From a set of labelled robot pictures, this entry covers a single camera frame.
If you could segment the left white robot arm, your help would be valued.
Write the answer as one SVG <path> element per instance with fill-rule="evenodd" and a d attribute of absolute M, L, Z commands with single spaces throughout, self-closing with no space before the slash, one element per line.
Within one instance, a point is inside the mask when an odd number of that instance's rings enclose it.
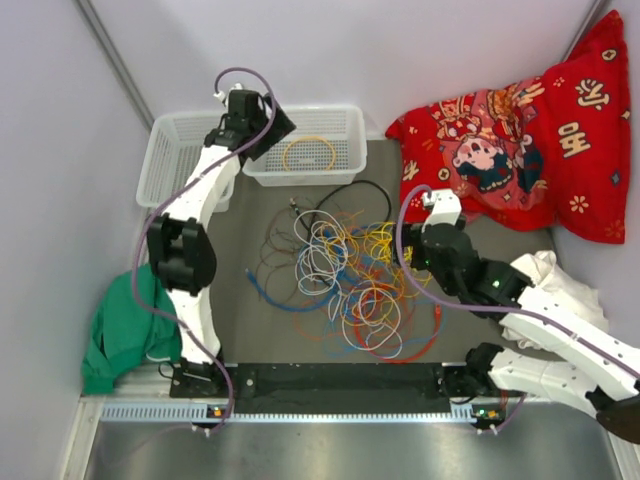
<path fill-rule="evenodd" d="M 231 90 L 226 111 L 204 137 L 185 186 L 149 226 L 149 264 L 180 321 L 182 349 L 173 367 L 173 398 L 222 397 L 228 392 L 212 320 L 210 286 L 217 259 L 208 223 L 244 163 L 267 153 L 295 128 L 271 94 Z"/>

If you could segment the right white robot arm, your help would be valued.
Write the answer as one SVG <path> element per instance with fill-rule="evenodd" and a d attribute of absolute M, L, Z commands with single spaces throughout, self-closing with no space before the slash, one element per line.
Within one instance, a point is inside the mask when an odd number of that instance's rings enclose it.
<path fill-rule="evenodd" d="M 542 361 L 482 343 L 466 356 L 469 388 L 481 396 L 500 389 L 545 398 L 638 443 L 638 348 L 599 329 L 513 265 L 481 257 L 451 190 L 420 185 L 400 210 L 406 212 L 412 200 L 427 210 L 427 217 L 421 224 L 400 217 L 394 250 L 414 287 L 443 306 L 492 319 L 557 357 Z"/>

